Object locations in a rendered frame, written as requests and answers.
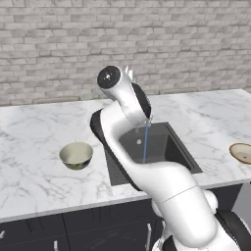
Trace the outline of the brown and white bowl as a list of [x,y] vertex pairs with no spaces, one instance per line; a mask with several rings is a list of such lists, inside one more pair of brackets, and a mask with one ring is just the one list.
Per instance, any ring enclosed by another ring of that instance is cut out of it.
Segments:
[[229,147],[229,153],[239,162],[251,165],[251,145],[246,143],[234,143]]

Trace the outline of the dark sink basin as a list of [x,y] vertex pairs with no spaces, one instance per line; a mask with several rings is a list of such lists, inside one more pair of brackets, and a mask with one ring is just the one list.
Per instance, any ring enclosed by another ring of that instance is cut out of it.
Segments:
[[[124,134],[120,143],[129,157],[137,164],[143,164],[145,129],[137,128]],[[169,123],[155,123],[148,128],[145,163],[176,162],[186,166],[192,174],[202,170],[176,135]]]

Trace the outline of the olive green bowl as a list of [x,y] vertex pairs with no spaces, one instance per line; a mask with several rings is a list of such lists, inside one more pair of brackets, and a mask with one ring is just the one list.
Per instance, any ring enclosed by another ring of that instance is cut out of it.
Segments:
[[93,148],[85,142],[73,142],[64,146],[59,157],[70,170],[78,171],[87,167],[93,156]]

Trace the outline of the silver tap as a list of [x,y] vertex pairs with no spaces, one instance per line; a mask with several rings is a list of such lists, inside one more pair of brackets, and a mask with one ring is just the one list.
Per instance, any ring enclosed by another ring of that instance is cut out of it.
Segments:
[[125,73],[129,77],[130,90],[125,114],[135,127],[150,126],[152,121],[150,101],[141,87],[135,82],[133,70],[125,67]]

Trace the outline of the blue water stream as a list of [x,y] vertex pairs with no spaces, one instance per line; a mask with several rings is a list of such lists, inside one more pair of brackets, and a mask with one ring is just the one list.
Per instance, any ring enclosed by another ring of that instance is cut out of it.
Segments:
[[143,164],[145,164],[145,160],[146,160],[148,127],[149,127],[148,125],[145,126],[144,147],[143,147]]

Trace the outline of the dark cupboard door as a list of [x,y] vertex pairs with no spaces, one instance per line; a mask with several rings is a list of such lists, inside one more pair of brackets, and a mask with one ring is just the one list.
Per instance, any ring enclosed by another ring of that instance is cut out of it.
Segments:
[[241,187],[242,187],[241,184],[235,184],[230,186],[211,188],[211,191],[216,195],[218,199],[219,203],[218,208],[220,210],[231,211],[235,204],[235,201],[237,199]]
[[2,230],[0,251],[54,251],[55,240],[59,251],[70,251],[61,214],[1,223]]
[[150,199],[64,213],[63,219],[71,251],[145,251],[148,223],[151,251],[162,232]]

